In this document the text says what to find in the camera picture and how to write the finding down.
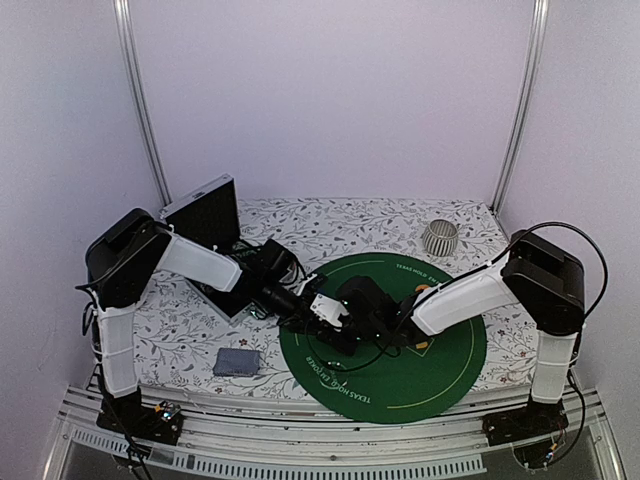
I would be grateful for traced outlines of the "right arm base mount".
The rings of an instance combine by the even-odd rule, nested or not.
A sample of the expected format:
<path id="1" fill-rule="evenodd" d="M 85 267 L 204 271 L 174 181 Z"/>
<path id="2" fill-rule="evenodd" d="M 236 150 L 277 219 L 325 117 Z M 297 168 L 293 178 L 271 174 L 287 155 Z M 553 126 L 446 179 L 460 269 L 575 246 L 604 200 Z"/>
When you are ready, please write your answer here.
<path id="1" fill-rule="evenodd" d="M 511 444 L 546 435 L 544 441 L 530 443 L 513 450 L 518 463 L 529 469 L 546 467 L 554 457 L 557 442 L 551 434 L 560 433 L 569 422 L 564 404 L 545 404 L 529 400 L 523 407 L 487 414 L 482 417 L 482 431 L 490 446 Z"/>

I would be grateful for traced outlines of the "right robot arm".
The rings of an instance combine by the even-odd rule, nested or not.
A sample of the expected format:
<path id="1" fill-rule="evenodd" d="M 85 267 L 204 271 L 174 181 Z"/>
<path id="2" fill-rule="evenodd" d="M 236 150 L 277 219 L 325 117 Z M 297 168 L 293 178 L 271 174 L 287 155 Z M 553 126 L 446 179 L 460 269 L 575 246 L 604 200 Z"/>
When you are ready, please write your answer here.
<path id="1" fill-rule="evenodd" d="M 584 267 L 572 254 L 520 230 L 488 263 L 396 302 L 368 276 L 345 282 L 335 297 L 317 295 L 311 310 L 320 340 L 354 354 L 358 341 L 419 344 L 499 307 L 519 304 L 539 331 L 530 397 L 517 427 L 537 436 L 556 417 L 574 346 L 585 321 Z"/>

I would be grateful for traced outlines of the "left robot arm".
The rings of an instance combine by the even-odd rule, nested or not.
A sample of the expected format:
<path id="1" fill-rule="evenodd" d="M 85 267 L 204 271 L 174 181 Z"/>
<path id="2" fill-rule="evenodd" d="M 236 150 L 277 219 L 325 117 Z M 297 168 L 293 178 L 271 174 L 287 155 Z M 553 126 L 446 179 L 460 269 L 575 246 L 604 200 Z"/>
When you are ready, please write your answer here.
<path id="1" fill-rule="evenodd" d="M 102 378 L 116 399 L 111 419 L 128 434 L 148 426 L 148 412 L 128 395 L 139 388 L 135 372 L 134 316 L 157 272 L 203 283 L 217 291 L 239 294 L 267 307 L 285 324 L 310 325 L 320 318 L 307 288 L 298 294 L 268 281 L 233 258 L 207 249 L 135 208 L 95 240 L 85 254 L 87 281 L 75 288 L 92 299 L 96 315 Z"/>

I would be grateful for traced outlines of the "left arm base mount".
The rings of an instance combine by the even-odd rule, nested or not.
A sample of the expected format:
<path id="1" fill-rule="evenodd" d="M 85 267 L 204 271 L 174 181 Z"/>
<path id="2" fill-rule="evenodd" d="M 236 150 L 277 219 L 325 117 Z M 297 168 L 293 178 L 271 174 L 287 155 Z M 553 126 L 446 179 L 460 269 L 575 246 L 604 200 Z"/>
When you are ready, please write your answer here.
<path id="1" fill-rule="evenodd" d="M 132 438 L 176 446 L 183 421 L 179 404 L 164 400 L 152 407 L 145 406 L 140 393 L 135 392 L 120 398 L 106 396 L 96 425 Z"/>

